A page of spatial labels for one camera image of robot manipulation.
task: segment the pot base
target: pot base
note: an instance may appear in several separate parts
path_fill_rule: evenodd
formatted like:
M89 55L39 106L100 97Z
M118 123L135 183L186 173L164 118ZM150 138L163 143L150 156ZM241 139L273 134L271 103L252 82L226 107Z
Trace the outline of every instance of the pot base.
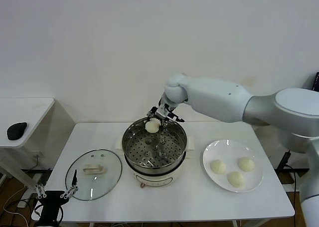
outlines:
M135 178L142 184L146 186L151 186L151 187L160 187L160 186L166 186L174 182L179 176L182 171L183 163L175 169L174 171L163 175L163 176L145 176L142 175L141 173L138 173L134 171L132 168L131 171L133 172Z

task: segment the white plate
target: white plate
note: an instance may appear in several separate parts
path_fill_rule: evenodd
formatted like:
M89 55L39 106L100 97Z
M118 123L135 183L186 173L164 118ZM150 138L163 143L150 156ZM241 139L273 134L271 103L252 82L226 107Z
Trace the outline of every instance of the white plate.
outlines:
M255 162L255 169L250 172L242 171L237 162L241 157L249 157ZM226 164L226 173L215 174L210 167L214 160L222 160ZM260 185L263 179L263 170L259 165L255 153L245 144L234 140L218 140L209 144L203 153L204 168L209 177L222 188L233 192L248 192ZM227 180L230 172L239 171L245 177L246 184L243 187L233 187Z

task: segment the black computer mouse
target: black computer mouse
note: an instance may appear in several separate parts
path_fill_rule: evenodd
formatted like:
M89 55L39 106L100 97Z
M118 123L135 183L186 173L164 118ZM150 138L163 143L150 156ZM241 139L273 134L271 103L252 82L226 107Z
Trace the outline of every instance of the black computer mouse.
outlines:
M20 139L21 136L23 136L24 134L26 126L27 126L26 122L15 123L12 126L10 126L6 131L6 135L8 136L8 139L11 141Z

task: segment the cable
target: cable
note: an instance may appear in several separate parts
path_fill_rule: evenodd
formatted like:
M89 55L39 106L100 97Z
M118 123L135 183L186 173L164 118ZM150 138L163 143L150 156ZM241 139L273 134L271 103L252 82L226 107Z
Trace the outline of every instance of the cable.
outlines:
M294 171L294 178L295 178L295 190L294 190L294 203L293 203L293 207L295 210L295 215L294 215L294 227L296 227L296 209L295 209L295 205L296 205L296 189L297 189L297 179L296 179L296 173Z
M20 201L27 201L27 200L36 200L36 198L28 198L28 199L22 199L22 200L17 200L17 201L12 201L11 203L9 203L7 206L6 206L6 209L11 207L13 204L17 203L17 202L20 202ZM2 211L2 213L0 214L0 220L2 219L3 215L5 214L5 211Z
M42 206L43 206L43 205L40 204L40 205L38 205L37 207L35 207L34 210L33 210L33 211L36 213L36 215L39 216L39 217L41 217L41 215L40 215L40 213L39 213L38 211L36 211L36 210L37 210L38 208L42 207Z
M24 218L25 223L26 223L26 226L29 227L28 221L26 220L26 218L25 218L22 214L10 212L10 211L7 211L7 210L5 209L5 206L6 206L6 204L8 203L8 201L9 201L13 196L15 196L15 195L18 194L20 191L22 191L24 188L25 188L25 186L24 186L21 190L18 190L18 191L15 192L12 196L10 196L9 199L7 199L7 201L6 201L5 204L3 205L3 210L4 210L5 212L8 212L8 213L13 214L13 215L14 215L14 214L20 215L21 217Z
M60 210L61 210L61 219L59 220L58 226L61 224L61 222L62 222L62 220L63 220L63 216L64 216L62 206L60 206Z
M36 164L35 164L35 166L33 166L33 167L31 167L31 169L29 169L29 170L25 171L25 173L28 173L29 171L33 170L35 167L37 167L37 166L38 166L38 164L39 164L39 156L38 156L38 155L36 155Z
M127 223L119 223L119 224L116 224L116 225L111 225L111 227L115 227L115 226L122 226L122 225L126 225Z
M28 205L28 207L29 207L30 217L29 217L28 225L30 225L30 223L31 223L31 213L32 213L32 212L31 212L31 207L30 207L30 205L29 205L29 203L28 203L27 201L22 201L22 202L25 202L25 203ZM18 209L18 205L16 205L14 212L16 212L17 209ZM13 226L14 217L15 217L15 215L13 215L13 217L12 217L11 226Z

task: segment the black cable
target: black cable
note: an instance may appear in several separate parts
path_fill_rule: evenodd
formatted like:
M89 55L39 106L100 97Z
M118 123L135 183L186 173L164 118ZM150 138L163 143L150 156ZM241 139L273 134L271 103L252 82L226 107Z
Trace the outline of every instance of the black cable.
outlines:
M293 207L295 210L295 215L294 215L294 227L296 227L296 209L295 209L295 204L296 204L296 189L297 189L297 179L296 179L296 172L294 172L294 178L295 178L295 190L294 190L294 203L293 203Z
M62 208L62 206L60 206L60 210L61 210L61 219L59 220L58 226L61 224L61 222L63 220L63 208Z
M17 203L17 202L20 202L20 201L28 201L28 200L33 200L33 199L37 199L37 198L28 198L28 199L22 199L22 200L17 200L17 201L12 201L12 202L10 202L6 207L4 207L6 210L7 210L7 208L9 208L9 207L11 207L12 205L14 205L15 203ZM0 220L3 218L3 216L4 216L4 214L5 214L6 212L5 211L2 211L2 213L0 214Z
M43 206L43 204L40 204L40 205L38 205L37 207L35 207L34 210L33 210L39 217L41 217L41 215L40 215L39 212L37 212L36 210L37 210L38 208L42 207L42 206Z
M31 207L30 207L30 205L29 205L29 203L28 203L27 201L22 201L22 202L25 202L25 203L28 205L28 207L29 207L30 217L29 217L28 225L30 225L30 223L31 223L31 213L32 213ZM17 209L18 209L18 205L16 205L15 210L14 210L14 213L17 213ZM13 217L12 217L12 220L11 220L11 225L10 225L10 226L13 226L13 221L14 221L15 215L16 215L16 214L13 214Z
M27 170L27 171L24 171L25 173L28 173L29 171L33 170L35 167L37 167L39 164L39 156L37 155L36 156L36 164L35 166L31 167L31 169Z

